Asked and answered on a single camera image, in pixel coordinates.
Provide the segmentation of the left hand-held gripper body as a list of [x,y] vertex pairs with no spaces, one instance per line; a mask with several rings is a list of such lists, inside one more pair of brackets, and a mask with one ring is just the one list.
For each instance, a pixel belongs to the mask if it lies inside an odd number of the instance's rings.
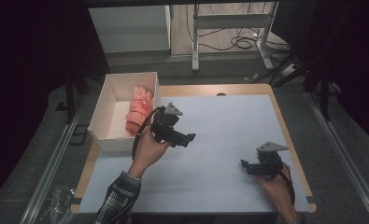
[[180,143],[187,141],[186,135],[174,130],[174,125],[179,121],[179,116],[183,113],[179,111],[172,103],[167,106],[157,107],[157,111],[153,116],[151,131],[157,142],[167,141],[172,143]]

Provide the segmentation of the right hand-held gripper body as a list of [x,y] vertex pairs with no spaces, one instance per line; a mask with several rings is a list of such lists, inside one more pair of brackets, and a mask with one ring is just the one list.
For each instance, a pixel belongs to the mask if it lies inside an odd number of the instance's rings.
[[253,169],[260,169],[261,175],[269,175],[272,178],[280,175],[285,181],[288,180],[286,176],[281,172],[284,162],[278,155],[279,151],[287,150],[287,147],[282,145],[266,142],[265,144],[257,147],[258,152],[257,158],[259,162],[257,164],[252,164]]

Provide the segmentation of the white box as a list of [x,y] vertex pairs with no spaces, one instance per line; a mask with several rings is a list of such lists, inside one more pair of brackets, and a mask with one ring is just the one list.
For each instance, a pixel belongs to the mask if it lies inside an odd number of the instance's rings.
[[135,140],[125,130],[126,114],[134,99],[135,86],[153,97],[152,108],[162,104],[156,72],[107,74],[88,131],[104,152],[127,152]]

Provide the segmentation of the person's right hand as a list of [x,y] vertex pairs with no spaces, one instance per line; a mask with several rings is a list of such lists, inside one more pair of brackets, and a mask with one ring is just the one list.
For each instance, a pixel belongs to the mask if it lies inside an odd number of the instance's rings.
[[292,205],[289,187],[280,175],[277,175],[271,180],[266,180],[263,176],[258,175],[257,180],[268,195],[269,199],[272,201],[273,205],[276,207],[277,211],[279,208]]

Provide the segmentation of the person's left hand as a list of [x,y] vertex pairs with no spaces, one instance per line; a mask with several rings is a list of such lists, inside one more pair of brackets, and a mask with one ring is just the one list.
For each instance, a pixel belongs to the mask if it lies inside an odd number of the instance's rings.
[[159,143],[147,126],[140,134],[140,139],[135,150],[135,157],[128,173],[134,177],[141,178],[146,170],[158,161],[165,151],[171,146],[167,141]]

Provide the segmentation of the light blue table mat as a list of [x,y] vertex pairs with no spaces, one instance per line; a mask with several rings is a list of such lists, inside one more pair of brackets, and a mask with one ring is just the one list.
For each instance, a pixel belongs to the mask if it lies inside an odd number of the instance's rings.
[[[135,202],[138,214],[272,213],[257,179],[240,161],[254,163],[265,142],[288,143],[267,95],[164,97],[183,115],[175,128],[196,133],[187,147],[168,148],[142,179]],[[100,151],[81,200],[82,213],[102,206],[108,186],[129,168],[131,151]]]

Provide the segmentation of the black metal stand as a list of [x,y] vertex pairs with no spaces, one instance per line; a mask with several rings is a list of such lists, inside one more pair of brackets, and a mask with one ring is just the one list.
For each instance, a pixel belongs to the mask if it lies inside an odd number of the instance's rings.
[[65,96],[66,102],[60,102],[57,107],[56,111],[66,111],[67,112],[67,119],[66,123],[69,124],[74,116],[75,116],[75,97],[74,91],[82,96],[86,95],[90,91],[90,87],[85,80],[84,75],[76,75],[72,72],[69,72],[65,76]]
[[319,86],[319,111],[321,115],[330,120],[328,102],[332,95],[330,92],[330,71],[326,58],[323,56],[316,57],[309,63],[309,74],[303,82],[303,89],[305,91],[313,91]]

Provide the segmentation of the white power strip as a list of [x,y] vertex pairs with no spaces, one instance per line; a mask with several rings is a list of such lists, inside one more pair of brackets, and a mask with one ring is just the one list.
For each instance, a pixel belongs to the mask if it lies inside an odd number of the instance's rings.
[[297,64],[291,63],[281,71],[281,75],[283,77],[286,77],[290,75],[291,73],[293,73],[297,68],[298,68]]

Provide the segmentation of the white cabinet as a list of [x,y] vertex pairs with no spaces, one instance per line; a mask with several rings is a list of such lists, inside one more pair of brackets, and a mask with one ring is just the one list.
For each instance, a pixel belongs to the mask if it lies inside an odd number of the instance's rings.
[[170,6],[89,9],[104,53],[171,49]]

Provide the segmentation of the clear plastic bag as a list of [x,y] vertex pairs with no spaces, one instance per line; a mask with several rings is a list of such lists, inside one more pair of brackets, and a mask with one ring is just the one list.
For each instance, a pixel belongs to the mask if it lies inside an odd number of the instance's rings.
[[49,207],[39,218],[40,224],[70,224],[75,214],[71,211],[76,190],[57,185],[51,193]]

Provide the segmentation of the metal floor rail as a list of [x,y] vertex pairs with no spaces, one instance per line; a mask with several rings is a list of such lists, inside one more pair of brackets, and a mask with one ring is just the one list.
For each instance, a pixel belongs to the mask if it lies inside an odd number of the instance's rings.
[[369,184],[362,177],[352,158],[350,158],[347,148],[345,147],[341,138],[336,132],[332,122],[329,119],[326,119],[326,117],[322,114],[321,105],[318,101],[317,96],[309,92],[306,92],[305,96],[309,100],[323,131],[327,134],[327,137],[329,138],[329,141],[334,148],[335,154],[341,161],[350,179],[350,182],[357,191],[365,209],[369,214]]
[[77,126],[78,119],[82,113],[82,108],[87,98],[87,95],[82,95],[77,99],[74,117],[68,124],[65,125],[61,138],[56,148],[52,151],[46,168],[44,169],[44,172],[35,187],[33,195],[24,210],[19,224],[35,224],[39,211],[47,197],[51,183],[56,176],[66,148],[70,142],[70,138]]

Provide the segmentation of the grey metal desk frame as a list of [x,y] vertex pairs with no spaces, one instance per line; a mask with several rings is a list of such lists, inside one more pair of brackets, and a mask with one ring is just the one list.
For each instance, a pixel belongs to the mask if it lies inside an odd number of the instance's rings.
[[200,15],[198,4],[193,5],[193,41],[192,41],[192,71],[199,70],[199,50],[197,32],[204,29],[234,29],[234,28],[261,28],[263,34],[256,42],[256,47],[263,59],[267,70],[273,69],[273,64],[266,51],[266,41],[277,9],[277,2],[273,2],[268,13],[262,14],[218,14]]

